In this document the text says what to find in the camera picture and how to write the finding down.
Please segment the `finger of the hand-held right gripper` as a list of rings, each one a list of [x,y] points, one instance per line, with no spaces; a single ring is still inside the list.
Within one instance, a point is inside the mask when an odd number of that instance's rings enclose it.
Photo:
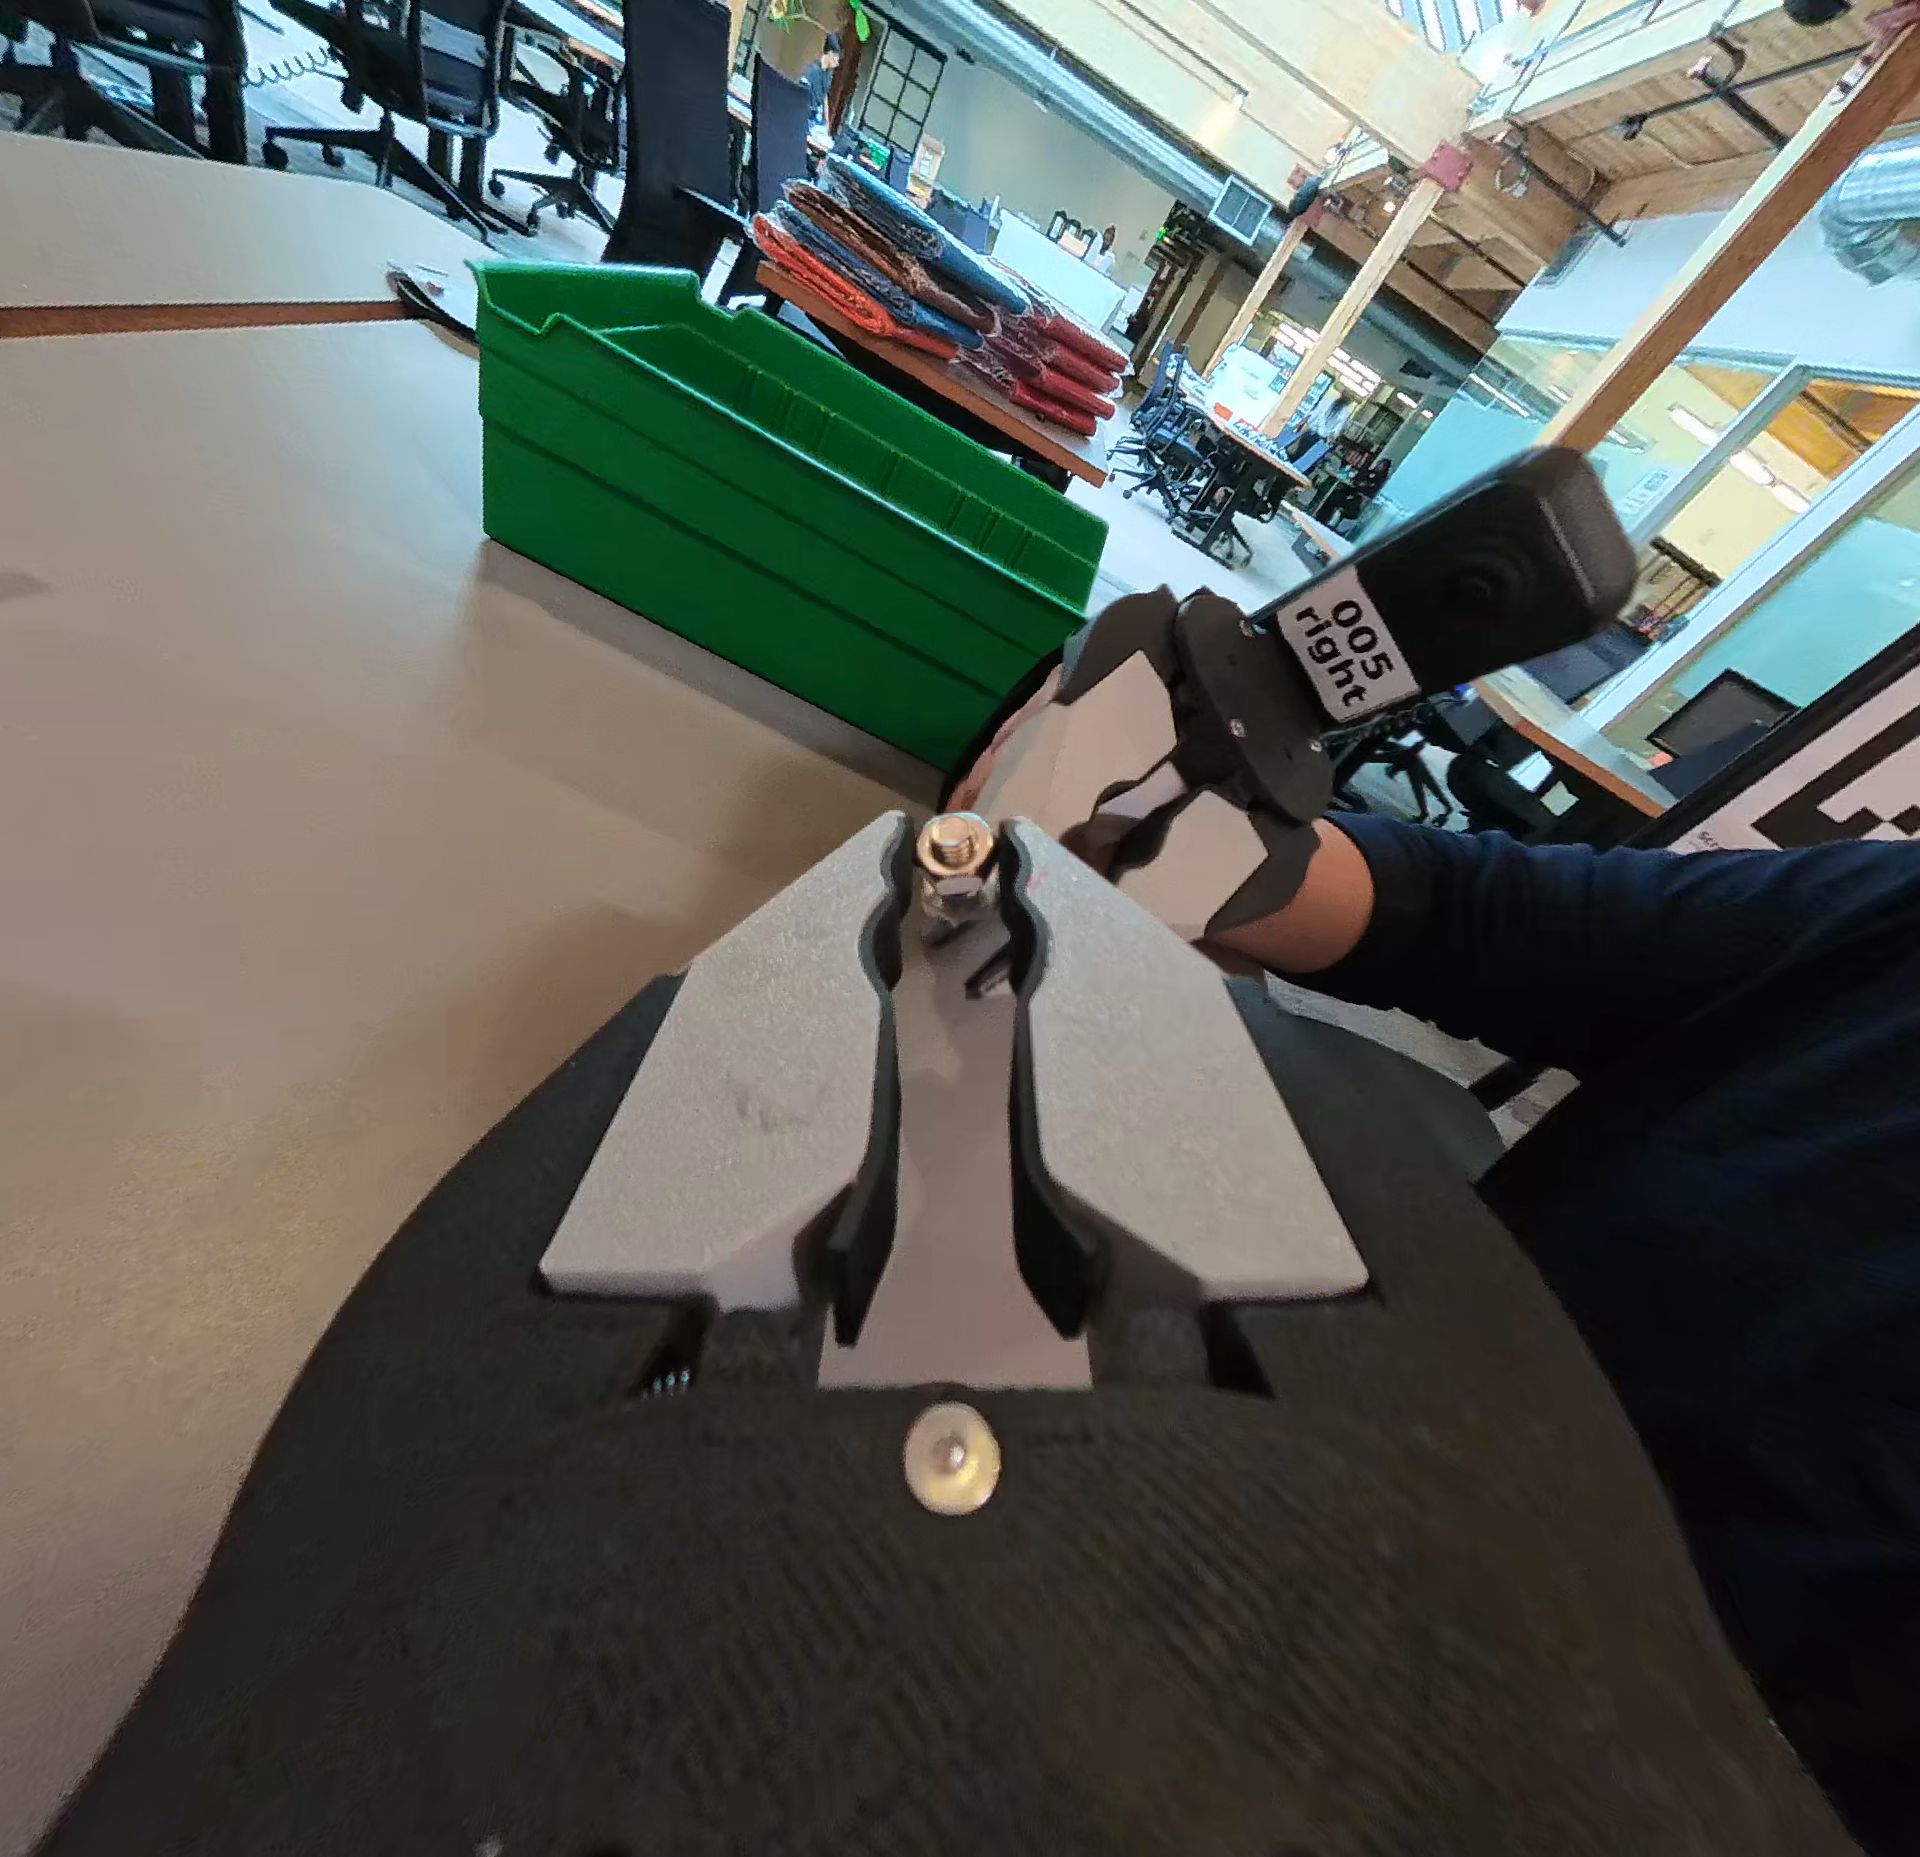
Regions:
[[[1054,696],[1026,728],[1021,819],[1067,840],[1117,840],[1183,796],[1171,688],[1135,649],[1072,701]]]
[[[1064,850],[1188,945],[1255,877],[1266,845],[1253,816],[1179,773],[1149,773],[1105,796]]]

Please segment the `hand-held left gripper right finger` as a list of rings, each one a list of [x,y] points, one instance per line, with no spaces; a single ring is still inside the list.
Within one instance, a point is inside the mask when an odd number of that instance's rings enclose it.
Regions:
[[[1223,973],[1033,823],[1000,846],[1013,1249],[1046,1319],[1089,1337],[1363,1292]]]

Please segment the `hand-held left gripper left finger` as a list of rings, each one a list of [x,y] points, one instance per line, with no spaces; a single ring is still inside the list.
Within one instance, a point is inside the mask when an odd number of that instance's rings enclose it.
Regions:
[[[914,835],[875,819],[684,968],[540,1263],[553,1294],[823,1310],[858,1340],[900,1215]]]

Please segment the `silver bolt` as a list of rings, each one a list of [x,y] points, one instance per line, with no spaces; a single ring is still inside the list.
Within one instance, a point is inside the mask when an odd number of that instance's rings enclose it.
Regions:
[[[986,873],[987,869],[998,872],[998,842],[994,829],[970,812],[957,814],[936,814],[916,833],[914,846],[914,865],[916,872],[923,866],[935,876],[941,873]],[[920,931],[926,948],[935,948],[939,945],[947,945],[958,934],[970,931],[975,925],[986,922],[987,917],[965,926],[944,926],[928,922],[921,910],[920,914]]]

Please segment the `green plastic bin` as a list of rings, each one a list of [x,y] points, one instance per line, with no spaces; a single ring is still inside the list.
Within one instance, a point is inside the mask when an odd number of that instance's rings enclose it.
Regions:
[[[485,538],[951,767],[1082,624],[1100,516],[686,273],[482,260]]]

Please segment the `person's right forearm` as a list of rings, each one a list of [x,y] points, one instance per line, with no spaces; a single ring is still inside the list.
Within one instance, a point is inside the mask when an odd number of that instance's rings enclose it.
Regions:
[[[1311,988],[1563,1069],[1637,1118],[1709,1098],[1740,1118],[1913,1110],[1913,842],[1665,853],[1384,819],[1339,831],[1373,914]]]

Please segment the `person's right hand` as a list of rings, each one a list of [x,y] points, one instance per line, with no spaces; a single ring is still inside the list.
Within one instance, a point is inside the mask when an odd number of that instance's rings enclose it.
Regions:
[[[979,819],[1021,814],[1021,752],[1027,722],[1058,695],[1060,666],[1021,683],[1002,716],[975,743],[941,794],[941,812]],[[1326,814],[1315,825],[1281,821],[1266,862],[1215,916],[1199,947],[1231,971],[1308,977],[1347,958],[1373,922],[1373,872],[1357,842]]]

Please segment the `black computer monitor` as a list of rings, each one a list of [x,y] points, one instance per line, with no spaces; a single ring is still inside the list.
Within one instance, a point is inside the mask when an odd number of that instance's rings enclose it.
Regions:
[[[1754,741],[1795,716],[1798,705],[1739,670],[1721,670],[1695,696],[1646,733],[1661,760],[1698,756],[1728,741]]]

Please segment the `black white pattern board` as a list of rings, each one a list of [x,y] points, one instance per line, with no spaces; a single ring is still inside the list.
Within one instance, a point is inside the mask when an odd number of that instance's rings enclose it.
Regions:
[[[1917,837],[1917,666],[1861,668],[1693,792],[1646,842],[1676,853]]]

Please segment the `stack of folded cloths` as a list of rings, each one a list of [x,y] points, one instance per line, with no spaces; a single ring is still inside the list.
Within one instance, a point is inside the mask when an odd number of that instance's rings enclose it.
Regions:
[[[1092,438],[1115,413],[1115,348],[849,158],[782,183],[751,234],[861,333],[957,365],[1033,420]]]

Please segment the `person's torso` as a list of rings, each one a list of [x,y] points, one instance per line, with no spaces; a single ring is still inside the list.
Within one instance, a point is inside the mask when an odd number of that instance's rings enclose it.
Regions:
[[[1867,1853],[1915,1853],[1915,1096],[1637,1118],[1580,1083],[1483,1197],[1661,1472]]]

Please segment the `hanging green plant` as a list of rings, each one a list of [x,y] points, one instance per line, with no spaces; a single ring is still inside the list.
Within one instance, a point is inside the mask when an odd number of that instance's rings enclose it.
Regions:
[[[839,76],[852,78],[870,36],[860,0],[758,0],[755,50],[774,68],[800,78],[815,66],[828,38],[839,40]]]

